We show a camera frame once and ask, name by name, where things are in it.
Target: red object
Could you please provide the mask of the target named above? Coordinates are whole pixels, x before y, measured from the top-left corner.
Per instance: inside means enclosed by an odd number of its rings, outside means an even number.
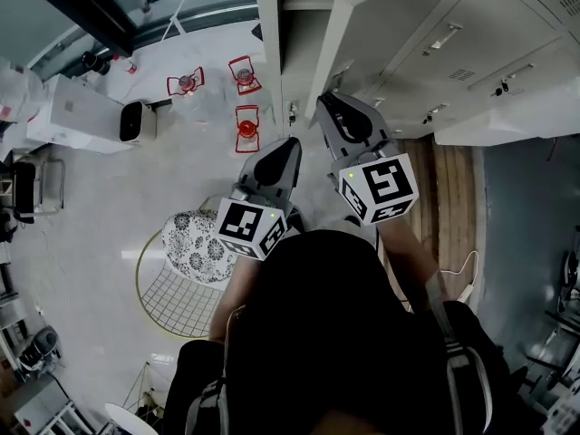
[[[114,54],[114,55],[112,56],[112,59],[113,59],[114,61],[119,61],[119,60],[121,59],[121,57],[120,57],[118,54]],[[131,60],[128,60],[127,58],[124,58],[124,59],[125,59],[125,60],[127,60],[127,63],[129,63],[129,64],[130,64],[130,68],[129,68],[129,69],[126,69],[125,71],[126,71],[127,73],[129,73],[129,74],[134,74],[134,73],[136,73],[136,72],[137,72],[137,66],[135,65],[135,63],[134,63],[134,62],[132,62]]]
[[[236,153],[254,153],[260,150],[260,133],[257,128],[260,125],[258,116],[259,108],[256,105],[245,105],[236,107],[237,137]],[[240,138],[242,142],[251,145],[256,142],[255,147],[247,150],[240,149]]]
[[[194,92],[198,87],[203,85],[206,79],[203,74],[203,68],[199,66],[193,74],[181,77],[167,78],[167,93],[171,95],[185,95]]]
[[[12,111],[12,108],[8,107],[8,106],[4,106],[0,109],[0,121],[3,120],[7,120],[8,116],[10,116],[10,111]]]
[[[227,65],[236,80],[238,95],[248,95],[262,88],[262,84],[256,79],[254,66],[249,56],[240,56]]]

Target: air vent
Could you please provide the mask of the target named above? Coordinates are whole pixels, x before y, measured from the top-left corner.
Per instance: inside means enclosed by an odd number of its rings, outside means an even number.
[[[458,69],[456,72],[454,72],[452,75],[449,76],[450,79],[455,79],[456,81],[465,81],[466,79],[469,79],[473,74],[475,74],[472,71],[467,71],[465,69]]]
[[[560,0],[560,5],[570,16],[576,16],[580,13],[580,0]]]

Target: white cable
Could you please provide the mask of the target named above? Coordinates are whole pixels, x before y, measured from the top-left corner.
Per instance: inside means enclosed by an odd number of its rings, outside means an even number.
[[[469,258],[471,257],[471,255],[475,254],[475,274],[473,276],[473,280],[471,281],[471,283],[473,284],[475,282],[475,279],[478,278],[478,269],[479,269],[479,252],[478,250],[473,250],[470,251],[468,254],[468,257],[465,258],[465,263],[463,263],[463,266],[461,267],[461,269],[458,272],[455,271],[441,271],[442,273],[445,274],[453,274],[454,276],[458,276],[459,274],[461,274],[463,272],[463,269],[465,269],[465,266],[468,264]]]
[[[469,296],[473,293],[473,290],[474,290],[473,285],[475,284],[475,280],[478,278],[478,269],[479,269],[479,252],[478,252],[478,250],[473,250],[473,251],[469,252],[468,257],[465,258],[465,263],[463,263],[463,266],[461,267],[461,269],[458,272],[441,271],[441,273],[452,274],[453,276],[458,276],[459,274],[461,274],[463,272],[463,269],[465,269],[465,266],[468,264],[469,258],[474,253],[476,256],[476,258],[475,258],[475,275],[473,276],[473,280],[469,284],[467,284],[467,286],[465,287],[463,292],[461,292],[461,295],[457,299],[457,301],[459,301],[461,303],[466,303],[468,301]]]
[[[163,35],[163,37],[161,37],[161,41],[162,42],[165,40],[165,37],[167,36],[167,33],[169,32],[169,29],[171,27],[171,24],[173,23],[173,19],[178,17],[178,13],[181,11],[181,7],[183,6],[184,3],[185,3],[185,0],[181,0],[181,2],[179,2],[178,9],[175,10],[175,13],[169,19],[169,25],[167,26],[167,29],[165,30],[165,34]]]

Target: floral cushion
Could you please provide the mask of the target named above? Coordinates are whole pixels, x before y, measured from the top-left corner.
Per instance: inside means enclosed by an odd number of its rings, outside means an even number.
[[[237,256],[214,237],[217,217],[213,209],[178,213],[165,223],[161,239],[177,274],[225,290]]]

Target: plastic bag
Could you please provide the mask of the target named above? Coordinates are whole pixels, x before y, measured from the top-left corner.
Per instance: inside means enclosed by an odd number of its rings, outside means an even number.
[[[217,69],[203,70],[203,83],[195,90],[171,96],[171,111],[186,123],[201,126],[232,121],[233,112],[228,108],[227,83],[224,72]]]
[[[31,120],[48,101],[40,78],[0,56],[0,121]]]

